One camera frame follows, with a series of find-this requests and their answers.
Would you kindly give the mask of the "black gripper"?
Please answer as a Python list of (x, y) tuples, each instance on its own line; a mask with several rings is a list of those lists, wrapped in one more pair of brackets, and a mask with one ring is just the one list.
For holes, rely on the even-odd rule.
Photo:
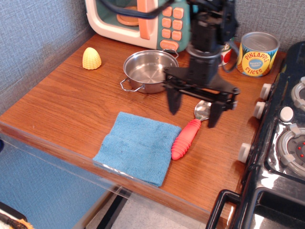
[(182, 94), (211, 102), (208, 128), (214, 128), (224, 110), (237, 106), (236, 96), (240, 93), (218, 73), (221, 51), (189, 51), (188, 67), (167, 67), (165, 88), (169, 110), (175, 115), (181, 106)]

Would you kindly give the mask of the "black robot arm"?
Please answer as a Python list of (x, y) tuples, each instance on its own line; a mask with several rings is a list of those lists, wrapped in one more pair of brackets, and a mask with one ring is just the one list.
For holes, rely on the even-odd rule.
[(166, 67), (164, 86), (170, 112), (178, 112), (182, 95), (189, 95), (211, 103), (209, 128), (214, 128), (222, 114), (233, 110), (240, 90), (218, 73), (222, 48), (233, 45), (238, 22), (233, 0), (189, 0), (190, 6), (198, 6), (191, 16), (191, 40), (186, 50), (189, 65)]

